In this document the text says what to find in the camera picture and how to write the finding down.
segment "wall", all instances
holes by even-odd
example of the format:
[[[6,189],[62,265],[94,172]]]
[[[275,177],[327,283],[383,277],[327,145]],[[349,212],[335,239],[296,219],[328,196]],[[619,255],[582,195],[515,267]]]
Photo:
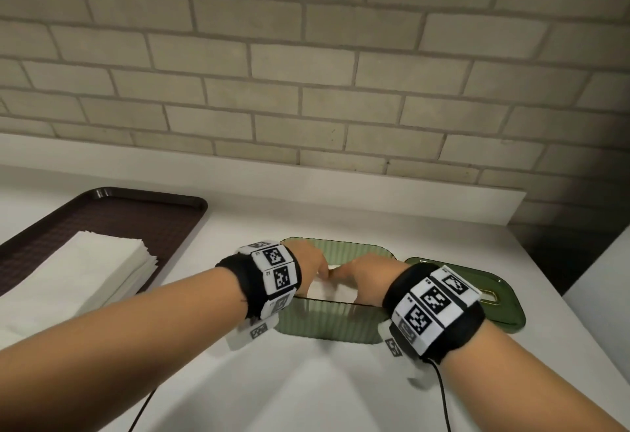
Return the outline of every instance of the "wall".
[[[630,228],[564,295],[627,381],[630,381],[629,265]]]
[[[528,192],[627,224],[630,0],[0,0],[0,130]]]

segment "person's right arm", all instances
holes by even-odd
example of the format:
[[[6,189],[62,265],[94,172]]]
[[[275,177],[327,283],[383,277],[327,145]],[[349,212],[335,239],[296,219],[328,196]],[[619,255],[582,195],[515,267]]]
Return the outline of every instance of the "person's right arm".
[[[357,303],[381,306],[390,285],[408,267],[367,255],[333,270],[331,278],[353,280]],[[466,345],[449,352],[441,367],[484,431],[626,431],[488,320]]]

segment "hand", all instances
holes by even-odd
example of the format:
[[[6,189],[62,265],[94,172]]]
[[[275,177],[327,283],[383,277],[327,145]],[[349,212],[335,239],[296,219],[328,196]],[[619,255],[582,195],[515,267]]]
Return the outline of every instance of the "hand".
[[[328,279],[328,263],[324,253],[317,249],[310,241],[291,240],[282,242],[297,258],[302,270],[302,285],[295,293],[297,296],[305,296],[315,276]]]
[[[358,290],[355,304],[382,306],[389,287],[407,268],[402,261],[369,253],[331,270],[330,279],[354,282]]]

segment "tray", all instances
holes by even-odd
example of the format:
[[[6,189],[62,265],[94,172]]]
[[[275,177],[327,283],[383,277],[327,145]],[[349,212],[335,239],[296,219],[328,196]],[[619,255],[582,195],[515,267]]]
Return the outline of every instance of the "tray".
[[[328,264],[344,264],[367,253],[394,257],[385,248],[375,245],[313,238],[287,240],[303,239],[308,239],[321,249]],[[276,326],[276,331],[315,339],[376,344],[382,341],[377,327],[387,318],[384,309],[374,306],[294,298],[280,311],[280,322]]]
[[[31,274],[78,231],[144,242],[157,257],[157,269],[146,290],[167,261],[201,220],[208,204],[193,196],[117,187],[82,193],[0,245],[0,295]]]
[[[446,265],[464,279],[470,281],[483,294],[480,302],[486,317],[506,333],[513,334],[524,328],[526,322],[525,312],[520,302],[518,302],[514,290],[504,279],[491,272],[433,261],[432,259],[412,257],[405,261],[407,264],[419,262],[431,262],[439,266]]]

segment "dark brown plastic tray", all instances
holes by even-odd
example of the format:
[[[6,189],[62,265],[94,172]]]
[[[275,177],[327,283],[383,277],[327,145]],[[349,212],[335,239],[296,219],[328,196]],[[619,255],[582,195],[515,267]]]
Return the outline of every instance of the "dark brown plastic tray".
[[[86,191],[0,245],[0,295],[17,286],[78,231],[142,240],[157,257],[146,290],[201,220],[202,198],[104,187]]]

